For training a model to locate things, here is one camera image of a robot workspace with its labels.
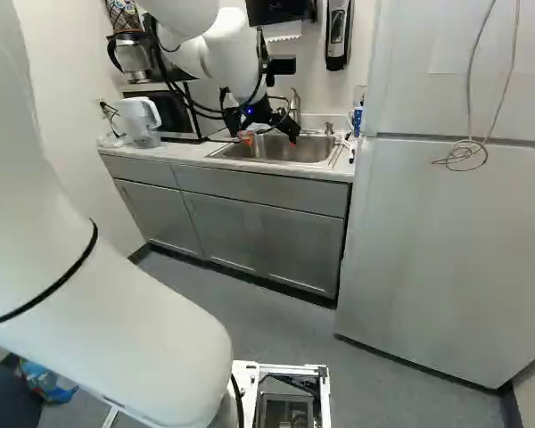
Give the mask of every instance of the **sink faucet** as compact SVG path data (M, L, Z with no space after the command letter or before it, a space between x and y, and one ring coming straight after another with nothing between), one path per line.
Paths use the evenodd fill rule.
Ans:
M301 98L297 93L297 89L292 87L293 98L289 105L289 117L292 118L295 123L301 126Z
M333 135L333 123L325 122L325 135L326 136L332 136Z

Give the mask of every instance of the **white countertop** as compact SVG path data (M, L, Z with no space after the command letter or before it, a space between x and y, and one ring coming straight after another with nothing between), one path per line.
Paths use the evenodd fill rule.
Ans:
M99 153L153 161L168 161L177 165L195 165L218 169L259 172L278 176L305 177L320 180L352 183L355 165L349 164L349 150L342 149L334 166L321 167L308 163L276 164L246 160L220 159L207 157L225 147L226 132L220 131L212 138L225 141L208 141L202 144L164 143L154 149L136 149L132 146L120 148L97 147Z

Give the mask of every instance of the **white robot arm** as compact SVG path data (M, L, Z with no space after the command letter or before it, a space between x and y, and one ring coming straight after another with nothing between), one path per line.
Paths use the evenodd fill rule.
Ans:
M257 33L250 28L240 8L218 9L218 0L140 0L139 3L159 22L153 31L161 46L157 54L196 78L214 78L221 86L228 87L241 106L235 114L238 124L243 116L242 128L252 122L277 124L274 128L295 141L300 127L289 117L272 111L263 79L264 59L257 52ZM294 64L292 59L291 73ZM233 131L230 123L234 121L226 123Z
M206 27L189 3L203 2L163 2ZM150 426L203 428L226 403L222 324L113 250L45 160L12 0L0 1L0 346Z

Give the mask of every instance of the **refrigerator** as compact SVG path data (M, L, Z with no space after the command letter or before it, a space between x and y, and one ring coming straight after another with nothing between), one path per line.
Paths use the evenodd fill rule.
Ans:
M498 103L512 3L497 3L476 57L475 136ZM335 332L497 389L535 359L535 0L487 164L432 165L467 135L467 55L486 8L377 6Z

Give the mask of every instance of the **gray cabinet door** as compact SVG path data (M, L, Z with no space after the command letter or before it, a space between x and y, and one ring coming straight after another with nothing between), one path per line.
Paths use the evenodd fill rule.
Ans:
M260 256L267 277L334 298L341 261L343 221L260 207Z
M172 250L202 254L192 220L178 190L115 180L144 237Z
M256 273L260 224L255 205L189 192L185 200L204 254L217 263Z

